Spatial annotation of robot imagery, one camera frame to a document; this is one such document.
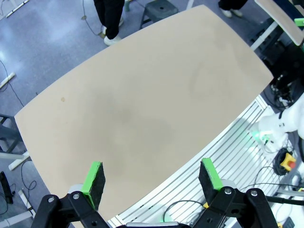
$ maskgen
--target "screw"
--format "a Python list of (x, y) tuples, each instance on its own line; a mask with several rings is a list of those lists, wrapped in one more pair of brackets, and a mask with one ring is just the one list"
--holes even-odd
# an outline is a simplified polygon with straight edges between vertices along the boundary
[(251, 195), (252, 195), (252, 196), (257, 196), (257, 191), (256, 191), (256, 190), (252, 190), (252, 191), (251, 191)]
[(54, 197), (48, 198), (48, 202), (51, 203), (54, 201)]
[(226, 193), (227, 195), (230, 195), (230, 194), (231, 194), (231, 189), (225, 189), (225, 193)]
[(75, 194), (74, 196), (73, 196), (73, 199), (78, 199), (79, 198), (79, 194)]

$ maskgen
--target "shoe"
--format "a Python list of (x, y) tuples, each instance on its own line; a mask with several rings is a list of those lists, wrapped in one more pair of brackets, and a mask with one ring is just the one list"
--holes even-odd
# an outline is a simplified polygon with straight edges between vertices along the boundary
[[(120, 26), (123, 24), (123, 22), (124, 22), (124, 18), (121, 17), (121, 18), (120, 18), (120, 21), (119, 21), (118, 27), (120, 27)], [(103, 28), (103, 35), (105, 35), (105, 31), (106, 31), (106, 26), (104, 26), (104, 28)]]
[(104, 43), (107, 45), (107, 46), (111, 46), (113, 44), (116, 44), (118, 43), (119, 41), (121, 41), (122, 39), (117, 35), (115, 38), (113, 39), (109, 39), (107, 36), (104, 38)]
[(243, 13), (237, 9), (232, 9), (231, 12), (233, 12), (235, 15), (237, 15), (240, 18), (243, 16)]
[(230, 10), (223, 10), (220, 8), (220, 10), (223, 12), (223, 14), (228, 17), (228, 18), (231, 18), (232, 17), (232, 13)]

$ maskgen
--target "table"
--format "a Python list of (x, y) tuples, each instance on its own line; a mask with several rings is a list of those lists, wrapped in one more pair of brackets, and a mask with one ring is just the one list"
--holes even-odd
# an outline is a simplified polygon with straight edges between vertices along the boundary
[(297, 46), (303, 43), (304, 31), (301, 31), (295, 25), (294, 21), (273, 0), (255, 0), (255, 2), (263, 10), (265, 10), (269, 14), (269, 16), (271, 16), (275, 21), (252, 44), (252, 50), (257, 49), (278, 25)]
[(15, 119), (52, 194), (63, 197), (92, 161), (104, 163), (99, 212), (108, 220), (194, 157), (271, 79), (246, 43), (199, 6), (91, 57)]

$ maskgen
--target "slotted aluminum plate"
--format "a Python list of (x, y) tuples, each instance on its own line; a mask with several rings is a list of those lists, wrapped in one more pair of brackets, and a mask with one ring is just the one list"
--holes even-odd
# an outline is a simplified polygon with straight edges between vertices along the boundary
[[(198, 180), (200, 161), (210, 157), (221, 179), (232, 180), (237, 188), (246, 191), (253, 186), (257, 173), (271, 165), (275, 153), (269, 154), (257, 144), (251, 136), (250, 128), (264, 115), (273, 114), (259, 95), (239, 117), (231, 123), (218, 137), (209, 143), (194, 158), (177, 170), (160, 186), (135, 203), (126, 211), (109, 220), (112, 227), (127, 222), (163, 222), (162, 215), (172, 203), (179, 200), (204, 202), (204, 195)], [(279, 183), (278, 176), (272, 169), (263, 169), (257, 183)], [(276, 185), (255, 185), (265, 195), (273, 195)], [(166, 213), (166, 221), (188, 223), (201, 212), (201, 205), (192, 202), (180, 202)]]

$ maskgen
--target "gray stool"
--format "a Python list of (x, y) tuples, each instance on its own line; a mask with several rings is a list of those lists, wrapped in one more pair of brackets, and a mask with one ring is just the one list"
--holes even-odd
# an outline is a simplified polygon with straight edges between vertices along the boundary
[(167, 0), (155, 0), (149, 2), (144, 8), (142, 21), (139, 29), (141, 30), (143, 28), (143, 24), (145, 23), (148, 23), (150, 21), (155, 23), (178, 12), (179, 10)]
[[(17, 144), (19, 142), (22, 142), (20, 132), (18, 130), (15, 118), (13, 116), (0, 114), (0, 119), (2, 119), (0, 121), (0, 140), (7, 140), (7, 139), (13, 140), (12, 145), (8, 148), (7, 151), (3, 151), (0, 147), (0, 152), (12, 153), (13, 149), (17, 146)], [(14, 128), (16, 128), (17, 130), (3, 126), (4, 122), (7, 119), (11, 120)]]

